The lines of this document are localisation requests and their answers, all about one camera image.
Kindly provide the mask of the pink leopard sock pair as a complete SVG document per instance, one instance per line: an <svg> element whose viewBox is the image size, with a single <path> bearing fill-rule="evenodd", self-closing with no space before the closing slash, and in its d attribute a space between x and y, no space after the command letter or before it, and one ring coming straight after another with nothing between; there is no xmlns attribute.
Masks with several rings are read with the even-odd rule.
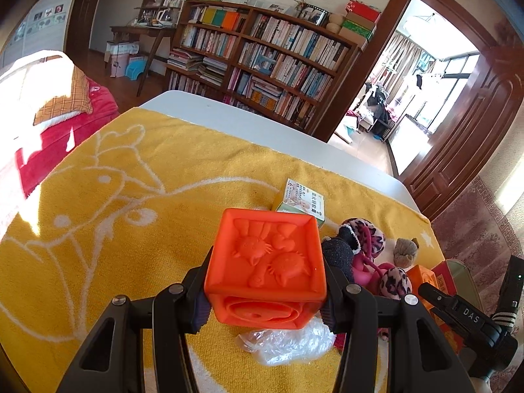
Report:
<svg viewBox="0 0 524 393"><path fill-rule="evenodd" d="M374 295L400 300L413 292L407 270L415 262L418 240L397 239L393 244L393 263L376 264L375 260L386 250L384 233L372 222L363 218L349 218L339 227L340 233L351 233L356 239L353 250L352 271L354 281Z"/></svg>

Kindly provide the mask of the black fuzzy sock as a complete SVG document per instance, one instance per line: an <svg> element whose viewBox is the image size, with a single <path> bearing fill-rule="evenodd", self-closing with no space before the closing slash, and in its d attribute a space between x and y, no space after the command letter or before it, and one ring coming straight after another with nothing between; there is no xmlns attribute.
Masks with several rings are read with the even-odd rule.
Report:
<svg viewBox="0 0 524 393"><path fill-rule="evenodd" d="M361 244L349 224L342 224L335 237L325 237L322 254L329 266L338 268L350 282L354 282L353 258L361 251Z"/></svg>

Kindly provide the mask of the clear plastic bag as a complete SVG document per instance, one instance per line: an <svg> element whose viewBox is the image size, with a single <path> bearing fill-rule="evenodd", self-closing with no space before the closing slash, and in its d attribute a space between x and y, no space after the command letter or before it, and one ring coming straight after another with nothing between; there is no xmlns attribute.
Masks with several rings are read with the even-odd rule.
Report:
<svg viewBox="0 0 524 393"><path fill-rule="evenodd" d="M309 363L323 357L334 347L336 335L318 316L303 328L261 329L239 334L237 345L264 366Z"/></svg>

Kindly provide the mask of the dark orange rubber cube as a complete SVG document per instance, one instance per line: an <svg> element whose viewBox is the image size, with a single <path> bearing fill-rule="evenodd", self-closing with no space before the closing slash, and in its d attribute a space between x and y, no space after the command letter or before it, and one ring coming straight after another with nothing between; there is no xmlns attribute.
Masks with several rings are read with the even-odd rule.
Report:
<svg viewBox="0 0 524 393"><path fill-rule="evenodd" d="M211 250L204 293L222 324L305 327L327 297L316 219L226 209Z"/></svg>

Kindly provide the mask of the ointment medicine box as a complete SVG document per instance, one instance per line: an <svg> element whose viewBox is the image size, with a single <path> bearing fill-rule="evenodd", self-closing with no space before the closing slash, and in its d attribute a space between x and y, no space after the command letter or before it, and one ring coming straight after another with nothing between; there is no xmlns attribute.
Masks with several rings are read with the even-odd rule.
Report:
<svg viewBox="0 0 524 393"><path fill-rule="evenodd" d="M288 178L284 187L273 201L272 210L276 212L310 215L319 228L325 222L324 196L315 190Z"/></svg>

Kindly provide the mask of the light orange rubber cube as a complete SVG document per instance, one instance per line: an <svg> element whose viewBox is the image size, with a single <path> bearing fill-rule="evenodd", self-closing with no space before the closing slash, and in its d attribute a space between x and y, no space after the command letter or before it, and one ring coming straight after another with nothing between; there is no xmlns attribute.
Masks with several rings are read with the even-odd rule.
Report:
<svg viewBox="0 0 524 393"><path fill-rule="evenodd" d="M418 293L418 288L423 283L429 283L433 287L437 287L438 283L435 273L423 265L416 264L407 271L407 275L412 285L412 293L418 297L427 310L433 309L433 306Z"/></svg>

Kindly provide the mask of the red metal tin box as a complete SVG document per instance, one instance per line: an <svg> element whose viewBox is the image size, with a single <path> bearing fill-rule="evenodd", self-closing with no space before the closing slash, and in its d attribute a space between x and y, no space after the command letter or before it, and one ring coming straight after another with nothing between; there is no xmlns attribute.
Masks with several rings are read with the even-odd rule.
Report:
<svg viewBox="0 0 524 393"><path fill-rule="evenodd" d="M445 294L458 294L474 305L477 309L484 311L483 305L479 298L473 276L464 263L457 259L447 259L440 262L432 269L436 276L438 288ZM433 309L430 310L437 326L442 330L454 352L458 353L463 349L464 341L451 328L439 318Z"/></svg>

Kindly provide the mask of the grey rolled sock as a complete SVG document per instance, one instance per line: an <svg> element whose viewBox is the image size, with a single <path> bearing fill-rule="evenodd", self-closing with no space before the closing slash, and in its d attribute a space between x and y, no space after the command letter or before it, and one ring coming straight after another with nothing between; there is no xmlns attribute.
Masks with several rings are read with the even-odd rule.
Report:
<svg viewBox="0 0 524 393"><path fill-rule="evenodd" d="M417 258L419 243L417 238L397 239L393 249L393 262L397 267L408 269Z"/></svg>

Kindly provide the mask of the yellow patterned towel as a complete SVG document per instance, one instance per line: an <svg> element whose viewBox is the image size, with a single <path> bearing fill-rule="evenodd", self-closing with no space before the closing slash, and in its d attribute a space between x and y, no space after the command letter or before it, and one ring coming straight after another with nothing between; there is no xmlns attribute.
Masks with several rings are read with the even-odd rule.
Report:
<svg viewBox="0 0 524 393"><path fill-rule="evenodd" d="M348 218L443 260L430 222L396 200L269 148L134 108L74 149L1 241L1 344L32 392L54 392L111 299L159 293L205 258L227 208L270 209L288 179Z"/></svg>

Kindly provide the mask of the brown wooden door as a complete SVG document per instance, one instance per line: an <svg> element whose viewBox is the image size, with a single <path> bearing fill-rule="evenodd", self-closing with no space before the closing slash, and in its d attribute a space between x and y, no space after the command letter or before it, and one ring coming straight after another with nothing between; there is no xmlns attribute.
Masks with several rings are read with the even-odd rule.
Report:
<svg viewBox="0 0 524 393"><path fill-rule="evenodd" d="M479 55L452 109L400 174L420 212L437 218L470 184L508 132L523 101L523 49L492 47Z"/></svg>

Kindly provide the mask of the bed with red blanket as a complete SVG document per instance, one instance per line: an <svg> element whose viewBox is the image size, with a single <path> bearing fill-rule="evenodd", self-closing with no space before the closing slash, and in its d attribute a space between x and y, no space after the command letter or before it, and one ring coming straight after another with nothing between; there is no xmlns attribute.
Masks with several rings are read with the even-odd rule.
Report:
<svg viewBox="0 0 524 393"><path fill-rule="evenodd" d="M1 233L53 169L118 116L108 88L62 51L37 51L1 70Z"/></svg>

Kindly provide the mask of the wooden bookshelf with books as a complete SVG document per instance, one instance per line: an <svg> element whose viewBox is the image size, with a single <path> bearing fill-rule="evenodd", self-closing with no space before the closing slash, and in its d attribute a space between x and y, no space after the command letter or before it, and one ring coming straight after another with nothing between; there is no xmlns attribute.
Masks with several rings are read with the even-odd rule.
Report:
<svg viewBox="0 0 524 393"><path fill-rule="evenodd" d="M357 53L356 44L307 20L188 0L166 63L165 88L313 134Z"/></svg>

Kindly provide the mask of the stacked boxes on bookshelf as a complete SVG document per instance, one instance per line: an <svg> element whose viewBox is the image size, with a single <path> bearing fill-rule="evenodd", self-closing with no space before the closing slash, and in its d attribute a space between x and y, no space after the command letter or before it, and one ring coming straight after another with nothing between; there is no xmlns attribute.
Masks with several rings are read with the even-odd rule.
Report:
<svg viewBox="0 0 524 393"><path fill-rule="evenodd" d="M345 10L345 14L332 12L325 28L354 43L363 51L374 36L382 12L358 0L350 0Z"/></svg>

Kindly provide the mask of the wooden desk with shelf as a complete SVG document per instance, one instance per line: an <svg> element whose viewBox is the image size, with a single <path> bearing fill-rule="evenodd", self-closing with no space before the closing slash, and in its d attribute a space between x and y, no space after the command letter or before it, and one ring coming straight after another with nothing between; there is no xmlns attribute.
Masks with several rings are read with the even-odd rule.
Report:
<svg viewBox="0 0 524 393"><path fill-rule="evenodd" d="M136 96L139 97L144 88L147 76L153 61L167 64L167 58L159 56L157 51L164 39L173 44L177 26L175 18L178 16L177 0L142 0L140 6L135 7L138 17L125 26L111 26L113 41L116 44L129 40L138 41L141 36L154 39L149 51L146 51L146 65L139 75L139 85Z"/></svg>

